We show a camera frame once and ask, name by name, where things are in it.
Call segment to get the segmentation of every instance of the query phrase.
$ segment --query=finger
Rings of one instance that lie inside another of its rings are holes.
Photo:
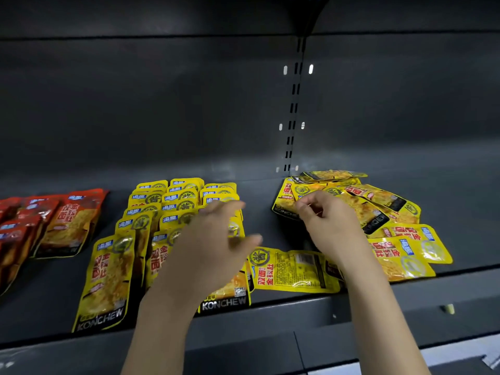
[[[234,217],[236,211],[245,208],[245,203],[243,201],[231,200],[226,202],[221,202],[221,206],[217,208],[214,212],[220,214],[224,218]]]
[[[217,207],[220,207],[221,204],[223,204],[222,201],[212,201],[212,202],[209,202],[207,204],[207,206],[200,211],[203,211],[204,214],[212,213],[213,211],[215,211],[217,209]]]
[[[262,236],[260,234],[252,234],[240,241],[233,250],[242,257],[247,257],[257,246],[262,243]]]
[[[304,204],[312,204],[316,207],[323,209],[323,216],[328,216],[329,211],[334,207],[335,203],[338,202],[336,196],[333,196],[327,192],[314,191],[308,195],[302,196],[298,202],[303,202]]]
[[[314,221],[316,218],[319,218],[314,213],[313,209],[309,205],[303,202],[303,197],[300,199],[300,201],[297,201],[295,203],[295,209],[297,210],[301,220],[304,221],[305,226]]]

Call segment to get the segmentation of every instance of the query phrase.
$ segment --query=pile of yellow packets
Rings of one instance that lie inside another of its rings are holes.
[[[420,224],[420,207],[395,193],[362,184],[361,178],[366,176],[360,172],[327,170],[287,177],[272,210],[299,220],[293,203],[302,196],[323,190],[340,197],[355,210],[373,254],[391,282],[434,277],[435,272],[429,264],[451,264],[453,259],[435,230],[429,225]],[[333,273],[341,279],[338,272]],[[267,287],[258,281],[255,283],[256,288],[264,286]],[[292,290],[304,292],[298,287]]]
[[[239,200],[235,183],[209,183],[199,177],[140,183],[116,222],[115,234],[92,251],[73,332],[108,329],[127,314],[130,284],[149,289],[183,227],[212,201]],[[229,237],[244,237],[243,214],[231,217]],[[200,314],[250,305],[247,266],[198,308]]]

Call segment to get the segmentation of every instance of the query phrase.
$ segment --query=barcode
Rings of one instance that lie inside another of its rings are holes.
[[[247,289],[245,287],[235,287],[234,288],[234,297],[246,296]]]
[[[295,254],[295,262],[300,265],[314,265],[314,257],[311,254]]]

